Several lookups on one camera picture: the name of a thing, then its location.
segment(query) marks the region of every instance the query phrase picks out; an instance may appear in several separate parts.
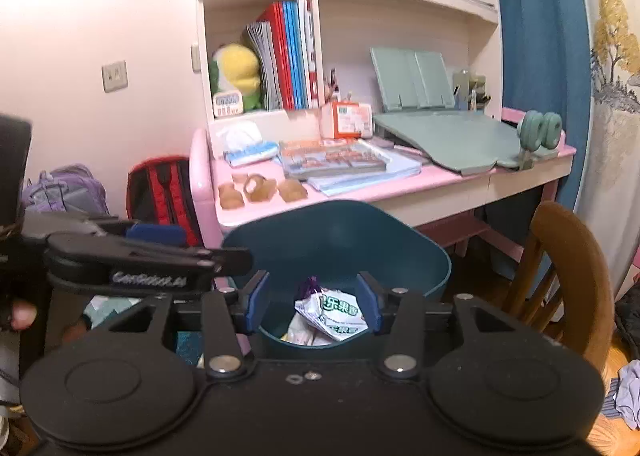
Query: black backpack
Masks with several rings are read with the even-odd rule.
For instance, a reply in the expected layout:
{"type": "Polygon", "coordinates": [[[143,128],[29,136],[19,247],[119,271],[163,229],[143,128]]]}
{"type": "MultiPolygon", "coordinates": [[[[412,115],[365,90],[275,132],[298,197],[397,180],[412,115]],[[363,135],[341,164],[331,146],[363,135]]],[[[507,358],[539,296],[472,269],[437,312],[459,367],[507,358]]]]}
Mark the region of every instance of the black backpack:
{"type": "Polygon", "coordinates": [[[201,245],[189,185],[189,158],[162,156],[133,167],[127,181],[127,215],[145,223],[179,225],[189,246],[201,245]]]}

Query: white wall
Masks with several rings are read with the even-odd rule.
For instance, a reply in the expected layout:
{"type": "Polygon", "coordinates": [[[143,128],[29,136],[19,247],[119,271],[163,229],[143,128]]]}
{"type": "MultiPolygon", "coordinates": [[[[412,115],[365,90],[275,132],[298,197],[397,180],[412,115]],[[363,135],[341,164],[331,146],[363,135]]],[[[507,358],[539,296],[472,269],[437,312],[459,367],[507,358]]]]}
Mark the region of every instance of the white wall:
{"type": "Polygon", "coordinates": [[[124,215],[129,169],[206,123],[196,42],[196,0],[0,0],[0,112],[33,122],[28,176],[85,163],[124,215]],[[118,60],[129,87],[105,93],[118,60]]]}

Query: painted tree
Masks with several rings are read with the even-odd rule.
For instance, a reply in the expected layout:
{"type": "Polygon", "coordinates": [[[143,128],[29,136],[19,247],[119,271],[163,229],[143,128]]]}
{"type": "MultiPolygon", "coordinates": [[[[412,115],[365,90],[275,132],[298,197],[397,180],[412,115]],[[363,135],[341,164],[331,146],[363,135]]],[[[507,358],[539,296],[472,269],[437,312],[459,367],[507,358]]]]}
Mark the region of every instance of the painted tree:
{"type": "Polygon", "coordinates": [[[640,46],[636,35],[629,33],[628,13],[622,0],[600,0],[593,40],[600,64],[610,62],[610,83],[616,65],[631,74],[640,72],[640,46]]]}

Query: desk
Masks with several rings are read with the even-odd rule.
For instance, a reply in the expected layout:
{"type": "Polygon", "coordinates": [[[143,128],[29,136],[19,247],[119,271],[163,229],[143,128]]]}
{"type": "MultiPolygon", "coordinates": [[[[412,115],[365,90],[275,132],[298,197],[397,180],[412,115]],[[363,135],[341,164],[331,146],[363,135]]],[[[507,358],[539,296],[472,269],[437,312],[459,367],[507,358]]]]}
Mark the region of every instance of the desk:
{"type": "MultiPolygon", "coordinates": [[[[508,116],[510,121],[524,115],[513,109],[506,111],[503,119],[508,116]]],[[[284,175],[282,168],[271,161],[232,169],[224,160],[210,159],[209,151],[206,132],[197,131],[191,146],[191,193],[205,246],[219,245],[224,232],[244,223],[329,199],[305,185],[308,191],[306,200],[285,203],[276,193],[268,202],[246,202],[243,208],[223,210],[217,199],[217,187],[231,181],[232,171],[258,173],[278,182],[284,179],[284,175]]],[[[436,165],[425,165],[420,174],[411,178],[384,182],[332,199],[372,203],[403,223],[418,227],[442,246],[461,243],[458,249],[461,254],[464,254],[466,239],[481,235],[519,261],[522,248],[475,219],[470,211],[540,185],[545,185],[543,198],[555,198],[558,180],[571,172],[575,152],[573,147],[564,143],[563,135],[558,156],[536,163],[527,171],[494,168],[463,177],[436,165]]]]}

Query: stuffed toy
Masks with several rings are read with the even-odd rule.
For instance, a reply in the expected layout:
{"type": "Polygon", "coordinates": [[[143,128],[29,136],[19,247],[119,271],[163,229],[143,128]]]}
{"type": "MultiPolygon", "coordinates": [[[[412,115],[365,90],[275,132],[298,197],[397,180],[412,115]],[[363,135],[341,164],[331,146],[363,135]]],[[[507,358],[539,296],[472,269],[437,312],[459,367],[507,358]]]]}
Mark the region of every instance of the stuffed toy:
{"type": "Polygon", "coordinates": [[[255,53],[240,44],[222,46],[209,61],[211,96],[237,89],[245,111],[260,108],[260,62],[255,53]]]}

